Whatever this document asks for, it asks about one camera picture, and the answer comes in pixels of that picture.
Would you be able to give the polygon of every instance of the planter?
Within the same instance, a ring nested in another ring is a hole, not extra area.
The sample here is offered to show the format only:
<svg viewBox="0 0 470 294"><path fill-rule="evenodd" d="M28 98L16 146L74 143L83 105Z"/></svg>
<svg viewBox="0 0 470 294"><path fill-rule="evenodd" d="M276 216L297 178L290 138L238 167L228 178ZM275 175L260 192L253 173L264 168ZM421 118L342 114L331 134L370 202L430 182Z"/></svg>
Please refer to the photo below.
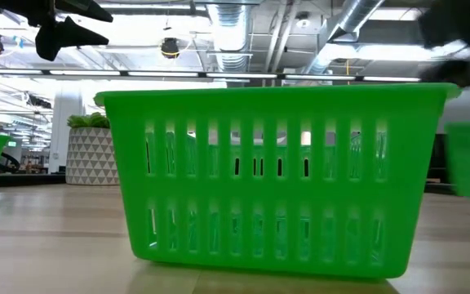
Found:
<svg viewBox="0 0 470 294"><path fill-rule="evenodd" d="M70 130L66 162L70 185L118 185L118 168L109 129L79 127Z"/></svg>

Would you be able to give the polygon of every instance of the table surface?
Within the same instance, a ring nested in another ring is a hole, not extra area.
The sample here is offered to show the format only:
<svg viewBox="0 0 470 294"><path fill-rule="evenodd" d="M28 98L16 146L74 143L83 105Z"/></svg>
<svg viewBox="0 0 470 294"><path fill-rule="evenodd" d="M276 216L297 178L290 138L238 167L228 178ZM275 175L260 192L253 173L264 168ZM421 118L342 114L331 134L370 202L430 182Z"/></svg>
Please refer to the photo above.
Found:
<svg viewBox="0 0 470 294"><path fill-rule="evenodd" d="M117 187L1 188L0 293L470 293L470 200L426 194L407 272L367 282L138 260Z"/></svg>

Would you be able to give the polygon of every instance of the exposed ceiling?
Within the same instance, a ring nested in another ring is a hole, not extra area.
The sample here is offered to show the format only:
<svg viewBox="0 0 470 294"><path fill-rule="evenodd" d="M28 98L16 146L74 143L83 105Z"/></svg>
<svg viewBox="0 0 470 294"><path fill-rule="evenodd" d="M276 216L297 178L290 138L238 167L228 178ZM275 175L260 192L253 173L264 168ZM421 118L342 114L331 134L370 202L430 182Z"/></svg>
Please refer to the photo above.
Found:
<svg viewBox="0 0 470 294"><path fill-rule="evenodd" d="M0 55L0 69L198 72L219 70L217 58L219 50L215 47L219 35L215 34L215 26L211 19L203 16L152 15L151 12L147 12L146 6L154 8L156 5L180 5L186 9L189 5L189 2L155 1L97 1L103 8L121 13L114 15L112 24L70 15L79 25L109 38L110 43L102 47L65 48L60 51L53 62L39 58L35 51L34 39L37 28L29 27L23 17L12 14L0 15L0 34L3 36L2 41L5 47ZM264 71L269 45L273 40L273 30L277 25L282 25L279 36L285 38L286 41L284 51L280 51L282 56L277 62L277 71L296 73L309 65L321 50L317 38L321 32L323 20L338 15L343 2L343 0L287 0L287 2L286 0L266 0L260 5L251 6L252 21L247 35L249 43L243 52L250 58L248 71L256 73ZM419 34L415 33L418 28L415 27L414 20L430 2L429 0L386 0L362 28L358 45L352 45L351 50L349 46L342 45L328 47L328 50L331 50L332 60L328 69L333 74L342 75L416 77L423 67L436 60L436 56L457 51L458 47L453 47L448 52L439 51L430 54L422 48L415 49L415 46L419 46ZM291 5L292 3L298 3L295 8L297 12L307 13L305 20L308 21L304 22L304 26L297 25L298 20L292 21L291 30L287 33L289 11L294 6ZM282 22L277 20L281 6L286 12ZM203 4L197 1L197 7L202 9ZM59 18L61 20L66 16L68 15L60 14ZM178 58L170 60L163 56L160 46L164 38L179 39L180 55ZM273 53L278 52L280 40L282 38L278 39ZM373 50L373 47L378 45L384 46L384 52ZM397 47L393 49L385 47L386 45ZM409 51L406 51L407 45L410 45ZM104 89L104 85L110 88L110 84L105 80L88 83L93 89ZM51 110L27 105L27 96L24 93L28 92L29 95L44 99L53 106L54 89L57 84L55 79L0 76L0 110L40 112L42 115L20 114L14 117L24 120L32 119L33 124L48 128ZM147 83L132 82L131 85L132 88L153 87ZM175 84L172 87L185 86ZM102 111L93 105L91 99L87 103L90 111Z"/></svg>

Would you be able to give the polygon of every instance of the basket slot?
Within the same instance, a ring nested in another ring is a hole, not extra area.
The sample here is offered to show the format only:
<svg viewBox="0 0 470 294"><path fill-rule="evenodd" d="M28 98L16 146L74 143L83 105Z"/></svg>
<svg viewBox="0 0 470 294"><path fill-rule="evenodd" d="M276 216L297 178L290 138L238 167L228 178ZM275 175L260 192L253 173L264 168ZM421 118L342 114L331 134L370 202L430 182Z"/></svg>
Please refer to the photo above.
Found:
<svg viewBox="0 0 470 294"><path fill-rule="evenodd" d="M277 166L277 121L268 119L264 123L264 179L276 180Z"/></svg>
<svg viewBox="0 0 470 294"><path fill-rule="evenodd" d="M361 129L361 162L362 179L365 182L371 182L374 179L375 164L375 120L366 119L363 121Z"/></svg>
<svg viewBox="0 0 470 294"><path fill-rule="evenodd" d="M219 119L219 177L222 179L227 179L232 176L230 170L230 127L229 120L226 118Z"/></svg>
<svg viewBox="0 0 470 294"><path fill-rule="evenodd" d="M279 158L277 160L277 176L282 176L283 166L284 166L284 163L282 161L282 158Z"/></svg>
<svg viewBox="0 0 470 294"><path fill-rule="evenodd" d="M197 236L197 211L190 210L188 213L188 250L191 253L197 252L198 249L198 236Z"/></svg>
<svg viewBox="0 0 470 294"><path fill-rule="evenodd" d="M243 120L241 123L241 167L242 179L253 176L253 122Z"/></svg>
<svg viewBox="0 0 470 294"><path fill-rule="evenodd" d="M324 180L336 179L336 140L337 134L335 132L335 129L328 128L324 135L325 148L323 152L324 162L322 164L324 168Z"/></svg>
<svg viewBox="0 0 470 294"><path fill-rule="evenodd" d="M166 124L161 119L155 121L153 125L154 149L152 163L153 173L157 176L167 175L168 157L166 147Z"/></svg>
<svg viewBox="0 0 470 294"><path fill-rule="evenodd" d="M219 136L215 122L209 125L208 144L208 175L217 177L219 175Z"/></svg>
<svg viewBox="0 0 470 294"><path fill-rule="evenodd" d="M186 122L178 120L175 122L175 174L184 177L188 168L186 146L188 145L188 133Z"/></svg>
<svg viewBox="0 0 470 294"><path fill-rule="evenodd" d="M239 176L241 174L241 159L235 158L235 176Z"/></svg>
<svg viewBox="0 0 470 294"><path fill-rule="evenodd" d="M152 164L150 162L150 147L149 147L149 141L146 141L146 167L148 168L148 174L152 173Z"/></svg>
<svg viewBox="0 0 470 294"><path fill-rule="evenodd" d="M325 210L322 218L321 257L322 261L332 263L335 261L337 242L337 229L334 214Z"/></svg>
<svg viewBox="0 0 470 294"><path fill-rule="evenodd" d="M177 250L181 254L190 252L189 222L188 222L189 219L188 218L189 218L189 211L187 209L187 202L179 201L177 203L177 209L175 211L175 225L176 225L176 235L177 235Z"/></svg>
<svg viewBox="0 0 470 294"><path fill-rule="evenodd" d="M347 180L349 175L350 155L350 123L347 119L340 119L336 125L336 179Z"/></svg>
<svg viewBox="0 0 470 294"><path fill-rule="evenodd" d="M166 206L166 200L164 198L157 198L155 208L155 221L157 228L157 249L161 252L167 252L170 248L170 226L169 226L169 210Z"/></svg>
<svg viewBox="0 0 470 294"><path fill-rule="evenodd" d="M373 219L372 231L370 263L380 266L384 264L385 251L385 224L380 214Z"/></svg>
<svg viewBox="0 0 470 294"><path fill-rule="evenodd" d="M300 173L300 122L291 119L287 123L287 150L286 161L288 162L287 175L290 180L297 180Z"/></svg>
<svg viewBox="0 0 470 294"><path fill-rule="evenodd" d="M166 167L168 175L175 175L175 132L166 132Z"/></svg>
<svg viewBox="0 0 470 294"><path fill-rule="evenodd" d="M231 253L234 256L240 256L242 252L241 214L237 212L232 212L231 220L232 220L232 227L230 229Z"/></svg>
<svg viewBox="0 0 470 294"><path fill-rule="evenodd" d="M311 129L311 156L312 170L311 175L314 179L321 179L324 172L324 153L326 149L326 125L322 119L313 119Z"/></svg>
<svg viewBox="0 0 470 294"><path fill-rule="evenodd" d="M157 248L157 226L155 220L155 211L148 209L147 211L147 223L148 223L148 246L150 249Z"/></svg>
<svg viewBox="0 0 470 294"><path fill-rule="evenodd" d="M287 219L281 214L276 216L276 241L275 241L275 257L279 260L285 259L288 253L288 235L287 235Z"/></svg>
<svg viewBox="0 0 470 294"><path fill-rule="evenodd" d="M204 119L197 120L197 178L204 179L207 174L208 158L208 123Z"/></svg>
<svg viewBox="0 0 470 294"><path fill-rule="evenodd" d="M349 179L354 181L362 178L362 137L361 129L352 130L349 137Z"/></svg>
<svg viewBox="0 0 470 294"><path fill-rule="evenodd" d="M220 232L220 222L219 222L219 213L211 212L210 213L210 235L208 242L208 251L211 254L219 253L219 232Z"/></svg>
<svg viewBox="0 0 470 294"><path fill-rule="evenodd" d="M264 219L262 214L253 214L253 256L262 257L264 253Z"/></svg>
<svg viewBox="0 0 470 294"><path fill-rule="evenodd" d="M375 179L385 181L388 179L388 133L386 129L377 127L375 143Z"/></svg>
<svg viewBox="0 0 470 294"><path fill-rule="evenodd" d="M186 170L188 176L197 175L197 144L194 137L187 135L186 144Z"/></svg>
<svg viewBox="0 0 470 294"><path fill-rule="evenodd" d="M176 216L175 210L170 209L167 211L167 226L168 226L168 236L169 236L169 249L170 251L174 251L180 245L180 240L177 237L177 223L176 223Z"/></svg>
<svg viewBox="0 0 470 294"><path fill-rule="evenodd" d="M304 159L304 177L309 177L309 159Z"/></svg>
<svg viewBox="0 0 470 294"><path fill-rule="evenodd" d="M299 259L307 261L311 254L311 244L309 240L313 237L311 234L311 220L308 216L300 217L299 231Z"/></svg>
<svg viewBox="0 0 470 294"><path fill-rule="evenodd" d="M360 217L355 213L350 213L346 220L345 230L345 261L350 265L358 263L360 254Z"/></svg>

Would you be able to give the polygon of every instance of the light fixture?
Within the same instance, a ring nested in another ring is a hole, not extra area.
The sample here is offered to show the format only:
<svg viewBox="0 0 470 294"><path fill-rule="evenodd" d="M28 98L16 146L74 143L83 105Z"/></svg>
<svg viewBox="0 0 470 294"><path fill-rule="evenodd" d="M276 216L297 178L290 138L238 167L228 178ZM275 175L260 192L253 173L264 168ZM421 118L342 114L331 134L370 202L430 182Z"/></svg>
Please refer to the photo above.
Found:
<svg viewBox="0 0 470 294"><path fill-rule="evenodd" d="M415 45L366 45L358 49L357 58L363 60L427 61L432 52Z"/></svg>
<svg viewBox="0 0 470 294"><path fill-rule="evenodd" d="M24 131L12 131L11 133L18 136L30 136L30 133Z"/></svg>
<svg viewBox="0 0 470 294"><path fill-rule="evenodd" d="M0 74L42 74L36 69L0 69Z"/></svg>
<svg viewBox="0 0 470 294"><path fill-rule="evenodd" d="M287 74L286 79L313 81L354 81L353 76Z"/></svg>
<svg viewBox="0 0 470 294"><path fill-rule="evenodd" d="M54 75L79 75L79 76L118 76L117 70L51 70Z"/></svg>
<svg viewBox="0 0 470 294"><path fill-rule="evenodd" d="M128 75L132 77L172 77L172 78L197 78L198 73L183 72L149 72L149 71L131 71Z"/></svg>
<svg viewBox="0 0 470 294"><path fill-rule="evenodd" d="M300 29L305 29L311 24L311 21L309 21L309 12L307 11L297 13L295 19L297 20L297 27Z"/></svg>
<svg viewBox="0 0 470 294"><path fill-rule="evenodd" d="M137 10L137 9L190 9L189 5L171 5L171 7L162 4L150 4L150 2L146 2L146 4L100 4L100 6L104 9L128 9L128 10ZM206 7L197 6L195 7L198 11L205 11Z"/></svg>
<svg viewBox="0 0 470 294"><path fill-rule="evenodd" d="M251 52L239 51L206 51L208 56L253 56Z"/></svg>
<svg viewBox="0 0 470 294"><path fill-rule="evenodd" d="M420 78L364 77L366 82L420 82Z"/></svg>
<svg viewBox="0 0 470 294"><path fill-rule="evenodd" d="M271 73L207 73L208 78L277 78Z"/></svg>

